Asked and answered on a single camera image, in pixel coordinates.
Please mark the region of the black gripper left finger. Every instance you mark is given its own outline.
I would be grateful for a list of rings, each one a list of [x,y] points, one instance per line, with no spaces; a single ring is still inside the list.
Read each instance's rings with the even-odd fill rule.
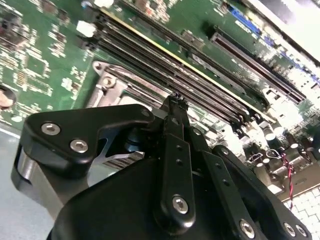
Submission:
[[[30,115],[14,168],[56,221],[76,195],[135,163],[154,160],[154,219],[166,233],[184,234],[195,223],[196,207],[181,99],[165,99],[164,118],[140,104]]]

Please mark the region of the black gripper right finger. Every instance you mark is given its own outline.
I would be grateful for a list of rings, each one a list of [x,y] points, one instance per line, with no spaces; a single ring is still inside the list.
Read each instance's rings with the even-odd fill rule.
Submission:
[[[226,147],[210,149],[180,99],[201,240],[310,240],[307,227]]]

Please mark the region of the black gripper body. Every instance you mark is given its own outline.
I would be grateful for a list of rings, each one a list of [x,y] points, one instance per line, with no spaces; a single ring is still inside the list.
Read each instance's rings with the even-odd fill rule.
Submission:
[[[158,163],[144,160],[73,197],[60,211],[50,240],[171,240],[156,222],[153,208]],[[222,206],[213,188],[193,176],[196,221],[181,240],[231,240]]]

